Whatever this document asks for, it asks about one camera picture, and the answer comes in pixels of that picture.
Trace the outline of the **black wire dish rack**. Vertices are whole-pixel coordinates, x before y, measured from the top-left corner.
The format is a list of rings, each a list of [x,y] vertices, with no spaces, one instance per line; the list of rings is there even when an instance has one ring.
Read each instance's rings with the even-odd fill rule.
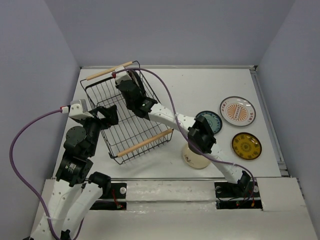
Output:
[[[110,158],[118,165],[150,152],[172,139],[173,131],[168,131],[168,126],[140,118],[127,109],[125,99],[110,73],[95,80],[83,79],[80,85],[93,109],[117,106],[118,125],[103,130],[101,134]]]

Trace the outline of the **dark red rimmed cream plate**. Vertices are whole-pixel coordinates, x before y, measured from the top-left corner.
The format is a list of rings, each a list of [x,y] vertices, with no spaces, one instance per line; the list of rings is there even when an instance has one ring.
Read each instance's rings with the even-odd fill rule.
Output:
[[[135,84],[139,87],[142,96],[146,97],[147,94],[146,94],[146,90],[145,90],[144,84],[142,82],[142,79],[141,79],[140,75],[135,70],[131,71],[131,78],[133,79]]]

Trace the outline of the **blue patterned teal plate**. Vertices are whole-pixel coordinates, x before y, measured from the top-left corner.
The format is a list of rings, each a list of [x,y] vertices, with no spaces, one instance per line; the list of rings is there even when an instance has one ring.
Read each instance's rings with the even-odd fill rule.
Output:
[[[196,118],[204,117],[207,120],[214,134],[218,134],[222,130],[222,127],[223,127],[222,119],[217,113],[213,111],[209,111],[209,110],[201,111],[195,117]]]

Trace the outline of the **cream plate with black sprig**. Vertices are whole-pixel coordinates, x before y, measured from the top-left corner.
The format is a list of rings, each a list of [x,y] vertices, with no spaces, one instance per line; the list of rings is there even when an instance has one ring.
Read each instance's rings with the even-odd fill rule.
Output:
[[[192,152],[188,144],[185,144],[182,148],[182,159],[187,165],[196,170],[202,170],[211,164],[211,161],[204,156]]]

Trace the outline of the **white plate with orange sunburst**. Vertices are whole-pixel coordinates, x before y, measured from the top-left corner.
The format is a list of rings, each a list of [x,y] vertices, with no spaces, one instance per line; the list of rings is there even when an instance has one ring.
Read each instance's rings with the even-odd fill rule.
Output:
[[[219,112],[224,120],[236,127],[251,125],[257,116],[251,102],[240,96],[230,96],[222,100]]]

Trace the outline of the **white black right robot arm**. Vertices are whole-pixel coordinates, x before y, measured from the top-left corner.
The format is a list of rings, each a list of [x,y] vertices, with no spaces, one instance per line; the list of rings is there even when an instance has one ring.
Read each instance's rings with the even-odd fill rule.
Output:
[[[134,80],[117,80],[116,88],[121,92],[128,110],[137,117],[164,124],[179,131],[186,138],[188,148],[195,154],[211,161],[223,174],[235,196],[242,196],[249,189],[252,177],[249,171],[236,163],[217,144],[214,132],[205,117],[190,117],[174,113],[155,99],[147,97]]]

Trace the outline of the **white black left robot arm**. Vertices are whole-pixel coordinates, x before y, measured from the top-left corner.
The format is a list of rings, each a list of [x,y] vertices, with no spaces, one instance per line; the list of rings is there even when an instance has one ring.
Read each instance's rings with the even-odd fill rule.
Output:
[[[118,124],[117,106],[88,110],[82,100],[60,108],[78,123],[65,135],[64,153],[55,175],[53,190],[31,240],[75,240],[85,215],[99,197],[110,194],[111,178],[90,174],[100,132]]]

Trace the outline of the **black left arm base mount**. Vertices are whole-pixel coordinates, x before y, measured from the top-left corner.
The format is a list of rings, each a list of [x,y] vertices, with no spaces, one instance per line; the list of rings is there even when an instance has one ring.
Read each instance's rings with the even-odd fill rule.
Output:
[[[117,200],[124,200],[127,194],[127,183],[126,182],[112,182],[110,190],[104,192],[100,199],[102,200],[111,200],[116,198]]]

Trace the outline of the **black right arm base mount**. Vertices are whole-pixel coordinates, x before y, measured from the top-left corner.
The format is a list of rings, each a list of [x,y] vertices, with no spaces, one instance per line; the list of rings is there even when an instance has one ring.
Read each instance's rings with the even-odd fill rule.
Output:
[[[254,184],[250,181],[248,186],[245,189],[241,189],[236,184],[231,184],[225,181],[218,181],[214,183],[215,196],[219,202],[227,202],[238,199],[247,199],[251,196],[252,192],[253,198],[260,198],[260,192],[258,188],[258,184]]]

